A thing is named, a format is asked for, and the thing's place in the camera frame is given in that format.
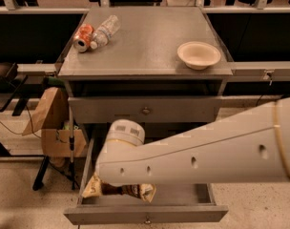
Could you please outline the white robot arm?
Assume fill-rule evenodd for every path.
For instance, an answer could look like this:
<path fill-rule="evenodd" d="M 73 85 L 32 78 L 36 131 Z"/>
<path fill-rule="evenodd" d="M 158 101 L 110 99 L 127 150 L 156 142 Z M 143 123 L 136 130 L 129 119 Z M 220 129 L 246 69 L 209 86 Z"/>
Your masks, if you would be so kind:
<path fill-rule="evenodd" d="M 119 119 L 95 163 L 110 184 L 290 180 L 290 97 L 146 144 L 144 129 Z"/>

